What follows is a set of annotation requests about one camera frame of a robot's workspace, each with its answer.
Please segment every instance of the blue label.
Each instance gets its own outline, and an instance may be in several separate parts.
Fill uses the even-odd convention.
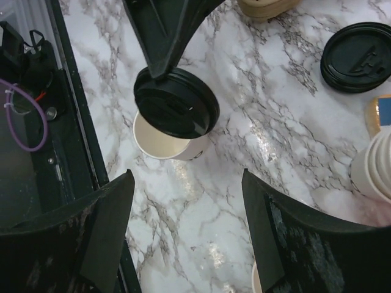
[[[380,125],[391,125],[391,98],[378,99]]]

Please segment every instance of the cup lid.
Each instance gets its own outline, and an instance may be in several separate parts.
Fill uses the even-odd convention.
[[[321,74],[348,93],[374,89],[391,76],[391,27],[356,23],[333,35],[324,48]]]
[[[140,114],[157,130],[181,139],[210,132],[220,115],[219,103],[197,76],[173,68],[154,80],[148,68],[137,76],[134,97]]]

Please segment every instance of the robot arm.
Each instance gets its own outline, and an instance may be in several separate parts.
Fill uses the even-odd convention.
[[[123,0],[150,75],[163,78],[177,66],[202,21],[224,0]]]

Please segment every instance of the paper cup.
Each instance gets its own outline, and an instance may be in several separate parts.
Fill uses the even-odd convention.
[[[353,188],[356,192],[366,195],[374,200],[383,200],[388,203],[391,203],[391,199],[386,197],[374,184],[368,165],[368,157],[370,151],[373,149],[374,144],[378,139],[383,135],[380,132],[372,141],[371,144],[365,149],[362,150],[357,156],[353,159],[350,166],[350,179],[353,185]]]
[[[256,262],[254,262],[254,265],[252,266],[251,285],[252,285],[252,293],[262,293],[261,281],[259,280],[259,274],[258,274]]]
[[[376,165],[383,183],[391,189],[391,131],[381,140]]]
[[[178,139],[149,124],[138,112],[133,122],[133,136],[143,153],[159,160],[188,161],[198,158],[208,148],[209,139]]]
[[[391,198],[391,189],[383,182],[382,178],[380,177],[379,171],[378,171],[378,165],[376,156],[382,154],[380,153],[380,146],[381,143],[386,140],[387,134],[383,133],[382,136],[378,137],[375,144],[373,145],[372,149],[370,150],[370,153],[368,155],[368,167],[369,167],[369,174],[371,175],[371,178],[375,184],[375,186],[383,193],[386,197]]]

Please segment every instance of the marble countertop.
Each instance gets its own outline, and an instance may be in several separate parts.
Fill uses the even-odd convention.
[[[390,1],[303,0],[262,24],[225,1],[180,61],[221,106],[211,147],[191,162],[157,161],[137,149],[133,84],[146,63],[122,2],[60,2],[109,177],[130,168],[136,178],[126,238],[144,293],[251,292],[245,168],[328,214],[391,224],[391,209],[354,196],[348,178],[351,159],[369,142],[364,107],[390,93],[391,81],[344,95],[325,85],[319,68],[341,28],[391,24]]]

